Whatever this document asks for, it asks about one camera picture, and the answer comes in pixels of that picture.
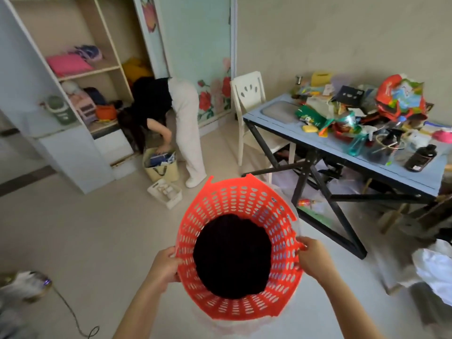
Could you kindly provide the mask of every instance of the electric cord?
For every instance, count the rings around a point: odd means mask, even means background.
[[[55,293],[57,293],[57,295],[60,297],[60,299],[64,302],[64,304],[66,305],[66,307],[69,309],[69,311],[72,314],[72,317],[74,318],[74,320],[76,321],[76,326],[77,326],[77,330],[79,331],[80,335],[82,337],[85,338],[92,338],[93,336],[95,336],[98,332],[100,327],[99,326],[95,326],[90,332],[89,334],[85,334],[82,332],[82,330],[80,329],[80,325],[79,325],[79,321],[77,319],[76,314],[74,313],[74,311],[72,310],[71,306],[67,303],[67,301],[65,300],[65,298],[60,294],[60,292],[55,288],[55,286],[52,286],[53,290],[55,291]]]

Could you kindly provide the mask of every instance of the pink pillow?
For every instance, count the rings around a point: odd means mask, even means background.
[[[59,77],[83,73],[94,69],[82,57],[73,53],[50,56],[46,58],[46,61],[53,72]]]

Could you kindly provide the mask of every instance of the white shoe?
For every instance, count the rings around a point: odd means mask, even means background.
[[[203,176],[201,176],[200,178],[193,178],[190,177],[187,182],[185,182],[185,186],[187,188],[194,188],[196,187],[198,184],[200,184],[205,178],[207,177],[206,174],[204,174]]]

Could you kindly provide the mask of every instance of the blue table top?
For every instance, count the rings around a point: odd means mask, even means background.
[[[393,162],[393,164],[385,166],[372,163],[368,161],[363,155],[353,157],[344,153],[344,149],[346,148],[347,143],[337,139],[332,134],[330,134],[327,138],[322,138],[319,137],[317,133],[304,132],[302,130],[302,125],[304,125],[302,121],[285,124],[262,114],[262,110],[264,108],[267,108],[271,104],[280,101],[298,105],[298,101],[292,99],[289,94],[283,94],[244,114],[243,117],[247,120],[252,121],[257,126],[262,125],[271,130],[274,130],[277,133],[282,133],[297,141],[304,142],[308,145],[319,148],[322,151],[346,159],[352,163],[358,164],[378,174],[401,182],[421,192],[427,193],[432,196],[438,195],[444,168],[447,163],[447,156],[443,155],[441,157],[437,157],[421,172],[408,171],[397,162]]]

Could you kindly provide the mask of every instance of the dark clothing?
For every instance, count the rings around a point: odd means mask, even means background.
[[[141,77],[132,85],[132,95],[135,102],[129,112],[146,129],[146,119],[165,119],[165,114],[173,103],[168,90],[168,78]]]

